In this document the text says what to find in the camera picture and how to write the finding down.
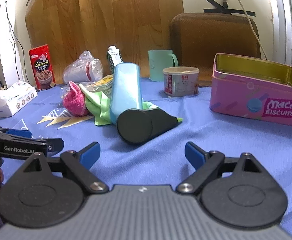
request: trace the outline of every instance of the red snack package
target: red snack package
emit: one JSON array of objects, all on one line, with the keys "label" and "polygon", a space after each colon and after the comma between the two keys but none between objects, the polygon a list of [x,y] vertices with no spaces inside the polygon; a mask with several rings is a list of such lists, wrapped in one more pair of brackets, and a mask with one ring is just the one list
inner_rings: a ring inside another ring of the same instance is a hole
[{"label": "red snack package", "polygon": [[50,63],[48,45],[43,45],[29,51],[31,66],[37,88],[49,89],[56,85],[53,68]]}]

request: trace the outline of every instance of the green mug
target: green mug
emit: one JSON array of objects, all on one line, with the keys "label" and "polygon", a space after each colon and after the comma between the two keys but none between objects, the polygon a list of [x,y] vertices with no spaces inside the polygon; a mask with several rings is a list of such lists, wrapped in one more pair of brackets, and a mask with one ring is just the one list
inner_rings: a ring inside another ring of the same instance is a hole
[{"label": "green mug", "polygon": [[177,57],[171,49],[149,50],[148,59],[150,80],[152,81],[164,81],[163,69],[178,66]]}]

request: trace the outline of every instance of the pink tin box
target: pink tin box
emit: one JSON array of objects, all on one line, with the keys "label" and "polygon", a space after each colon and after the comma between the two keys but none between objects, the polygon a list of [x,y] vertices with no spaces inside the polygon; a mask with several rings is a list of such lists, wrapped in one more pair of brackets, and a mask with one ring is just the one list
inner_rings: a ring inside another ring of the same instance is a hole
[{"label": "pink tin box", "polygon": [[209,107],[221,114],[292,125],[292,67],[216,54]]}]

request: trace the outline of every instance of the green cloth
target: green cloth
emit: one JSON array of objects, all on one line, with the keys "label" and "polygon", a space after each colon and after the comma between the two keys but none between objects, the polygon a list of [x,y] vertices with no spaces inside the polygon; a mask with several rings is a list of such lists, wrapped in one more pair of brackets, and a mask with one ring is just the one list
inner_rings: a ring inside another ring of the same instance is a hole
[{"label": "green cloth", "polygon": [[[85,105],[87,110],[95,116],[95,125],[111,124],[109,109],[110,99],[103,92],[89,92],[82,84],[79,84],[80,90],[85,95]],[[143,109],[159,108],[151,102],[143,102]]]}]

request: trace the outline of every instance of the white tissue pack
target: white tissue pack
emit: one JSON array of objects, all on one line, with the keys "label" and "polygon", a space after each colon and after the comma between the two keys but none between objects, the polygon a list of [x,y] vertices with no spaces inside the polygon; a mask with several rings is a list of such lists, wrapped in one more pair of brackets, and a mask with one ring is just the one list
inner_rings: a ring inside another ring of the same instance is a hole
[{"label": "white tissue pack", "polygon": [[0,90],[0,117],[13,116],[36,96],[36,89],[22,81],[14,83],[7,90]]}]

